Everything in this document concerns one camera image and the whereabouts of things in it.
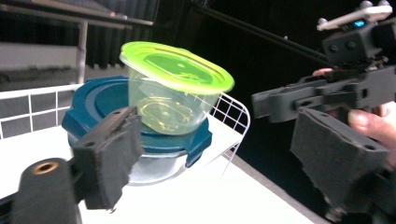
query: plastic food container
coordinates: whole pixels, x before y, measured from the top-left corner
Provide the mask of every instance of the plastic food container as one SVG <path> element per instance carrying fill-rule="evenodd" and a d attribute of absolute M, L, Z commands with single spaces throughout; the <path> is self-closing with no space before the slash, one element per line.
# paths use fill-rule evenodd
<path fill-rule="evenodd" d="M 185 49 L 131 42 L 120 59 L 129 66 L 129 105 L 158 133 L 195 131 L 233 77 L 221 67 Z"/>

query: dark blue plastic lid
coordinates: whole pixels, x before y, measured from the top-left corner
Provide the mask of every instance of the dark blue plastic lid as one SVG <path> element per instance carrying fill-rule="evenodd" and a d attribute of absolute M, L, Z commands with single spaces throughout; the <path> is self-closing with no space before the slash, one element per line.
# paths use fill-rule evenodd
<path fill-rule="evenodd" d="M 88 80 L 78 88 L 72 107 L 66 111 L 62 126 L 72 146 L 107 114 L 128 106 L 128 78 L 104 77 Z M 147 153 L 187 151 L 186 166 L 192 166 L 212 142 L 207 119 L 194 132 L 183 135 L 157 133 L 142 124 L 142 147 Z"/>

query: white wire rack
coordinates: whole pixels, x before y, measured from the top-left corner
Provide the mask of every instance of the white wire rack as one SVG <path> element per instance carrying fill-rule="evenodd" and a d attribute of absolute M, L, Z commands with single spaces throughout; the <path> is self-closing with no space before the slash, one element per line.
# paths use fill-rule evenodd
<path fill-rule="evenodd" d="M 71 105 L 73 93 L 80 86 L 81 84 L 75 84 L 0 92 L 0 143 L 9 137 L 59 126 L 64 112 Z M 241 139 L 248 131 L 250 116 L 247 108 L 226 93 L 220 95 L 210 115 L 241 134 Z M 229 162 L 236 154 L 241 141 L 231 148 L 232 153 L 224 154 Z"/>

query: white table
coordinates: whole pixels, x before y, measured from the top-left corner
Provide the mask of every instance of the white table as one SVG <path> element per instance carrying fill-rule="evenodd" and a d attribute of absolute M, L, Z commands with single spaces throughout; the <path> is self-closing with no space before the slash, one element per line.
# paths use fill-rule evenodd
<path fill-rule="evenodd" d="M 220 155 L 237 142 L 237 135 L 216 129 L 204 156 L 181 175 L 151 186 L 126 186 L 110 214 L 79 205 L 83 223 L 312 223 L 271 190 Z M 72 157 L 61 127 L 0 141 L 0 198 L 18 190 L 21 172 L 50 157 Z"/>

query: green lid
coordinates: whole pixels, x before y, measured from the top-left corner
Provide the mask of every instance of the green lid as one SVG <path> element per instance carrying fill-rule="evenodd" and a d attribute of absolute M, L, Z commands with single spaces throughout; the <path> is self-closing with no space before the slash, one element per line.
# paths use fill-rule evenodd
<path fill-rule="evenodd" d="M 233 77 L 221 67 L 185 50 L 151 42 L 131 42 L 120 59 L 137 72 L 177 91 L 215 94 L 230 91 Z"/>

